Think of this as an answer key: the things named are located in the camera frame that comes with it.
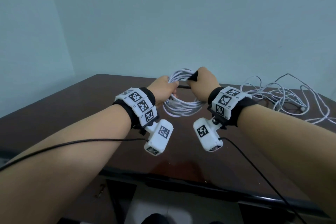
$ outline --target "wristband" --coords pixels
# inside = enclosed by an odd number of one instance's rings
[[[123,107],[131,119],[131,128],[145,128],[159,118],[155,107],[155,96],[145,88],[130,88],[115,97],[115,102]]]
[[[231,86],[214,89],[208,98],[208,110],[223,126],[234,125],[241,111],[251,105],[257,104],[250,94],[242,92]]]

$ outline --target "hand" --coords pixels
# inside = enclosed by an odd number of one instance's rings
[[[220,87],[219,82],[206,67],[200,67],[197,71],[197,82],[187,80],[187,84],[191,87],[191,91],[194,93],[196,98],[201,101],[208,102],[211,92],[215,88]]]
[[[168,83],[168,76],[164,75],[160,78],[157,78],[151,85],[147,88],[155,96],[155,105],[160,107],[163,102],[165,102],[171,94],[176,97],[176,88],[178,87],[179,82]]]

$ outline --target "black wrist strap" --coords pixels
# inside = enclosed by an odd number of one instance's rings
[[[148,97],[148,99],[150,100],[150,102],[155,105],[155,97],[154,94],[147,89],[146,87],[142,87],[139,88],[143,91],[143,93],[145,93]],[[125,109],[125,111],[128,113],[129,117],[131,118],[131,128],[141,128],[140,126],[140,120],[138,118],[138,116],[136,116],[136,114],[133,112],[132,108],[130,106],[128,106],[124,101],[122,101],[121,99],[117,99],[116,101],[113,102],[112,105],[120,105],[121,107],[123,107]]]
[[[208,110],[211,111],[211,103],[212,101],[216,98],[216,96],[219,94],[219,92],[224,89],[223,87],[218,87],[215,88],[211,94],[208,97],[208,104],[209,104],[209,108]],[[245,97],[242,100],[240,100],[236,106],[232,109],[231,111],[231,117],[229,120],[226,120],[225,124],[223,124],[223,127],[227,126],[227,125],[232,125],[232,126],[236,126],[237,127],[237,121],[239,118],[240,113],[242,112],[242,110],[247,107],[247,106],[251,106],[251,105],[255,105],[257,104],[257,102],[255,102],[253,99]]]

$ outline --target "tabletop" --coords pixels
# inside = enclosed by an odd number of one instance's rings
[[[107,108],[113,103],[115,96],[124,90],[148,86],[154,80],[97,74],[4,116],[0,118],[0,157],[23,151],[62,128]],[[293,91],[302,96],[300,90]],[[177,94],[182,100],[194,100],[189,89],[178,89]],[[299,118],[305,120],[320,117],[313,96],[308,93],[307,97],[311,110]],[[336,116],[336,102],[323,96],[322,99],[331,109],[331,116]],[[259,104],[272,106],[265,100]],[[297,111],[294,106],[288,108]],[[160,118],[170,121],[174,126],[166,150],[159,156],[152,156],[145,152],[144,142],[124,142],[108,161],[105,170],[158,175],[205,188],[215,187],[261,198],[278,198],[258,172],[228,142],[224,141],[224,146],[216,152],[207,152],[202,148],[193,130],[193,122],[200,117],[211,118],[206,107],[190,117],[173,118],[162,108],[159,108],[158,113]],[[318,125],[336,132],[336,125],[328,121]],[[231,126],[227,130],[220,129],[217,132],[219,136],[232,140],[283,196],[291,201],[310,203],[309,198],[269,162],[238,128]],[[127,136],[138,137],[141,135],[134,129]]]

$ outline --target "white plastic housing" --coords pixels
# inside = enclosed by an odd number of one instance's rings
[[[149,141],[144,146],[145,150],[154,156],[160,155],[166,149],[173,129],[173,125],[167,120],[160,120],[152,126],[145,127],[150,133]]]
[[[223,141],[219,140],[216,130],[221,127],[221,123],[215,125],[211,120],[199,118],[194,122],[195,133],[206,151],[216,151],[223,146]]]

